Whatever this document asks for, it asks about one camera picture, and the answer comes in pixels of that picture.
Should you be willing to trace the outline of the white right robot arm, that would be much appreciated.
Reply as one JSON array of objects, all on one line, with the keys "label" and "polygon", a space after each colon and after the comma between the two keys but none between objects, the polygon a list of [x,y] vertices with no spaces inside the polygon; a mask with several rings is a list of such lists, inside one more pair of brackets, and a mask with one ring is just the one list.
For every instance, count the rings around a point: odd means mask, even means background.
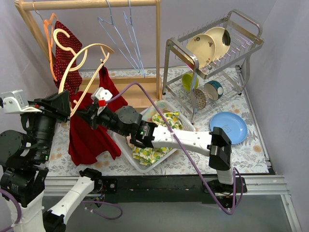
[{"label": "white right robot arm", "polygon": [[122,136],[130,136],[130,142],[139,148],[185,148],[207,156],[209,166],[217,171],[219,188],[229,192],[236,186],[231,162],[232,142],[222,128],[202,132],[169,131],[167,127],[144,121],[131,106],[123,106],[114,113],[108,107],[92,105],[77,111],[77,115],[92,129],[103,126]]}]

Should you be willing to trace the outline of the pastel floral garment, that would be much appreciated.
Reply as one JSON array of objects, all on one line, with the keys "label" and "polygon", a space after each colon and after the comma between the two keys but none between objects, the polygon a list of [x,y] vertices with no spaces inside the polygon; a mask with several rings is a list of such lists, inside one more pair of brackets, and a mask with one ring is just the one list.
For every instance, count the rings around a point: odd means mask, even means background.
[{"label": "pastel floral garment", "polygon": [[176,148],[175,139],[169,130],[170,125],[164,118],[163,111],[159,109],[159,102],[151,105],[150,109],[153,109],[155,113],[161,116],[165,127],[155,122],[144,120],[142,119],[143,115],[138,114],[140,119],[138,120],[137,127],[130,132],[130,143],[139,148]]}]

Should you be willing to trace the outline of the blue wire hanger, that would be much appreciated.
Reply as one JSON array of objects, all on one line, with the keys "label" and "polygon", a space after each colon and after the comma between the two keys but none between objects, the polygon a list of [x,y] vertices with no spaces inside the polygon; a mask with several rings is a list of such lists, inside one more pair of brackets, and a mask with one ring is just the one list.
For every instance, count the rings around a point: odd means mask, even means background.
[{"label": "blue wire hanger", "polygon": [[[103,30],[106,32],[108,37],[111,39],[112,43],[116,46],[118,51],[126,59],[126,61],[131,65],[131,67],[138,74],[141,75],[141,73],[139,72],[138,67],[136,65],[138,61],[137,61],[137,58],[136,58],[136,55],[135,55],[135,52],[134,52],[132,42],[131,42],[130,37],[129,37],[129,33],[127,31],[127,28],[126,28],[126,32],[127,32],[127,35],[128,35],[128,39],[126,39],[122,35],[121,31],[118,29],[118,27],[117,27],[117,25],[114,21],[113,14],[112,14],[111,2],[109,0],[107,0],[106,3],[108,5],[108,9],[109,9],[110,20],[108,21],[108,20],[105,20],[105,19],[98,16],[98,22],[99,22],[100,26],[103,28]],[[115,31],[116,35],[118,36],[118,38],[120,40],[119,42],[117,42],[116,39],[108,32],[107,25],[111,26],[112,29]]]},{"label": "blue wire hanger", "polygon": [[145,71],[144,71],[144,66],[142,63],[142,59],[141,59],[141,54],[140,54],[140,49],[139,49],[139,44],[138,44],[138,40],[135,34],[135,30],[134,30],[134,24],[133,24],[133,20],[132,20],[132,11],[131,11],[131,1],[128,0],[128,7],[129,7],[129,16],[126,15],[125,12],[123,12],[124,14],[124,20],[126,23],[126,28],[127,31],[129,33],[129,37],[130,40],[132,42],[133,48],[134,48],[134,52],[137,58],[137,67],[139,72],[141,73],[142,77],[145,78]]}]

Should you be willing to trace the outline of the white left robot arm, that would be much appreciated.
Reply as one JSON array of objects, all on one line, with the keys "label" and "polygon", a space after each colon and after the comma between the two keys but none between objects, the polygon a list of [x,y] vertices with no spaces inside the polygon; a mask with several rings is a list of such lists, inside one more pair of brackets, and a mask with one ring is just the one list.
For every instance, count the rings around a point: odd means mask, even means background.
[{"label": "white left robot arm", "polygon": [[6,114],[19,114],[23,132],[4,131],[0,135],[0,164],[3,175],[0,192],[11,211],[15,232],[63,232],[68,219],[89,193],[102,190],[101,173],[94,169],[80,172],[74,186],[51,209],[42,199],[45,166],[50,157],[56,124],[70,116],[70,93],[63,91],[44,99],[27,101],[21,90],[2,93],[0,105]]}]

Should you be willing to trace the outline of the beige plastic hanger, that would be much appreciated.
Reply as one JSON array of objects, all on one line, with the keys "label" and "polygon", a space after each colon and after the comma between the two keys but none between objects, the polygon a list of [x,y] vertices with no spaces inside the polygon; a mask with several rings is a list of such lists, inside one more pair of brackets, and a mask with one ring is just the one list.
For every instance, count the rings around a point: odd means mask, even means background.
[{"label": "beige plastic hanger", "polygon": [[[88,49],[93,47],[93,46],[99,46],[103,55],[104,55],[104,59],[101,59],[101,64],[99,65],[99,67],[97,68],[97,70],[95,71],[94,75],[91,77],[89,83],[87,84],[84,92],[82,93],[81,97],[79,98],[78,101],[74,100],[73,102],[75,103],[75,106],[73,108],[71,108],[71,113],[70,113],[70,117],[72,117],[75,112],[77,111],[79,105],[81,104],[82,100],[84,99],[86,93],[88,92],[88,90],[90,89],[96,75],[98,74],[99,70],[103,67],[103,65],[106,63],[106,61],[109,59],[109,56],[110,54],[113,54],[114,53],[114,50],[112,48],[110,48],[109,46],[105,45],[105,44],[102,44],[102,43],[93,43],[93,44],[90,44],[84,48],[82,48],[78,53],[75,53],[75,51],[71,48],[71,47],[64,47],[63,45],[60,44],[60,42],[58,41],[57,39],[57,35],[59,33],[62,33],[64,35],[66,35],[67,38],[70,37],[70,35],[63,29],[56,29],[54,30],[53,32],[53,38],[54,38],[54,41],[56,43],[56,45],[58,47],[60,47],[62,50],[64,51],[70,51],[74,57],[72,58],[72,60],[70,61],[70,63],[68,64],[63,76],[62,76],[62,79],[61,79],[61,82],[60,82],[60,86],[59,86],[59,89],[58,89],[58,93],[62,93],[63,90],[64,90],[64,84],[65,84],[65,81],[66,81],[66,78],[67,78],[67,75],[69,72],[73,72],[73,71],[77,71],[79,70],[85,63],[86,59],[87,59],[87,53],[88,53]],[[74,68],[72,68],[72,64],[73,62],[79,57],[80,54],[84,54],[84,57],[82,59],[82,61]]]}]

